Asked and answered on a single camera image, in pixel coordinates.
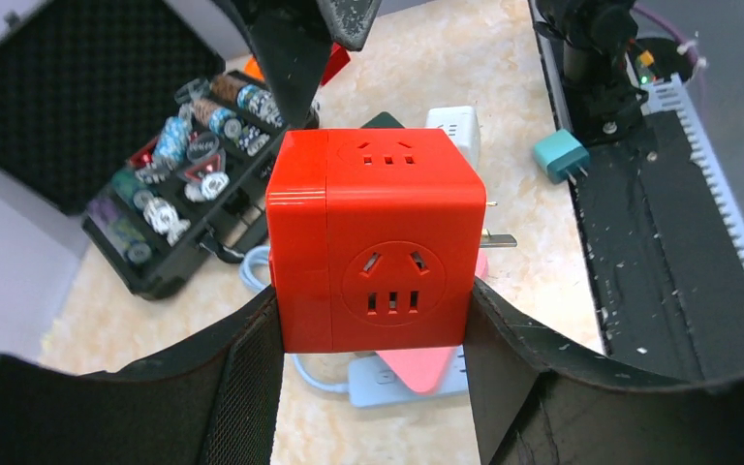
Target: white power adapter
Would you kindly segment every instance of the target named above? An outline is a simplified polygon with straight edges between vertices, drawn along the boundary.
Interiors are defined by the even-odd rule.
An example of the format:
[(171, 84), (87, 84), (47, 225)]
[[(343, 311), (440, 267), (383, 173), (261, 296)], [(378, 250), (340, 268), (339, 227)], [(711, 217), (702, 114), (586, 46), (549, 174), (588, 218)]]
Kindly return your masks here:
[(449, 370), (433, 394), (419, 395), (409, 389), (379, 356), (352, 360), (347, 378), (349, 401), (360, 409), (435, 399), (469, 391), (462, 346), (455, 350)]
[(481, 156), (481, 126), (475, 107), (433, 108), (426, 114), (426, 128), (443, 129), (475, 170)]

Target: table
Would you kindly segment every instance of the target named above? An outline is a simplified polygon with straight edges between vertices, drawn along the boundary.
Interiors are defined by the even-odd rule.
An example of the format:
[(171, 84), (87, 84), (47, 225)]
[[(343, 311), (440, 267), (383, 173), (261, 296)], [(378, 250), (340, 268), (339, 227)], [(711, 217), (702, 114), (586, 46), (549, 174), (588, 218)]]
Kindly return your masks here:
[[(532, 145), (554, 131), (525, 0), (438, 0), (381, 17), (364, 51), (318, 95), (324, 127), (358, 127), (389, 111), (422, 127), (435, 107), (473, 105), (481, 124), (485, 226), (516, 249), (490, 249), (487, 282), (517, 308), (601, 350), (594, 303), (566, 185), (553, 186)], [(237, 270), (209, 260), (173, 299), (130, 295), (90, 247), (39, 362), (71, 373), (114, 371), (236, 311), (252, 295)], [(345, 380), (354, 354), (303, 356), (316, 377)], [(359, 411), (306, 385), (290, 360), (272, 463), (473, 464), (467, 396)]]

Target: screw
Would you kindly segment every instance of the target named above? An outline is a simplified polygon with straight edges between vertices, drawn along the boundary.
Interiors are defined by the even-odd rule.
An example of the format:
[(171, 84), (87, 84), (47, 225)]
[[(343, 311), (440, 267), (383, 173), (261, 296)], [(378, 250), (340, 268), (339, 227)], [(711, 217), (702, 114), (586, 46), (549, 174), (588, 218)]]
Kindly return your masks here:
[(614, 121), (609, 121), (604, 124), (604, 133), (606, 134), (614, 134), (617, 132), (617, 123)]

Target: foam lining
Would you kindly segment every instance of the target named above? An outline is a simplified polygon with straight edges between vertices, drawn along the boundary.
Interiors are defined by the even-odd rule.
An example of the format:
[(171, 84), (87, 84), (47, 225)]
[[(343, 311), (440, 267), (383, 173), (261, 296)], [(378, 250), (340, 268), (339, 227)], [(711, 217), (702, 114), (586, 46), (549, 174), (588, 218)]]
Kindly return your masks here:
[(52, 0), (0, 43), (0, 168), (79, 214), (223, 60), (162, 0)]

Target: black case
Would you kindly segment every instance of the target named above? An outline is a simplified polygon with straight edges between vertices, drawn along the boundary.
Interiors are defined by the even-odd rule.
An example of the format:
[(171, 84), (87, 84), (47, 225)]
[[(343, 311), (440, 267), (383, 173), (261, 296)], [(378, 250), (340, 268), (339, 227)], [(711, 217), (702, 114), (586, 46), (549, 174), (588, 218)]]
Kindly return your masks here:
[[(245, 252), (266, 239), (258, 200), (287, 128), (273, 128), (238, 108), (230, 107), (271, 140), (254, 157), (225, 143), (231, 182), (215, 201), (185, 201), (175, 174), (157, 185), (158, 194), (192, 223), (174, 246), (106, 187), (177, 114), (179, 87), (224, 71), (224, 60), (169, 5), (51, 0), (11, 26), (0, 41), (0, 169), (67, 215), (81, 214), (93, 198), (106, 195), (153, 249), (147, 263), (131, 265), (85, 217), (84, 230), (130, 292), (169, 297), (210, 252), (235, 263), (228, 259), (232, 248)], [(317, 125), (313, 118), (308, 125)], [(247, 231), (232, 247), (223, 246), (239, 222)]]

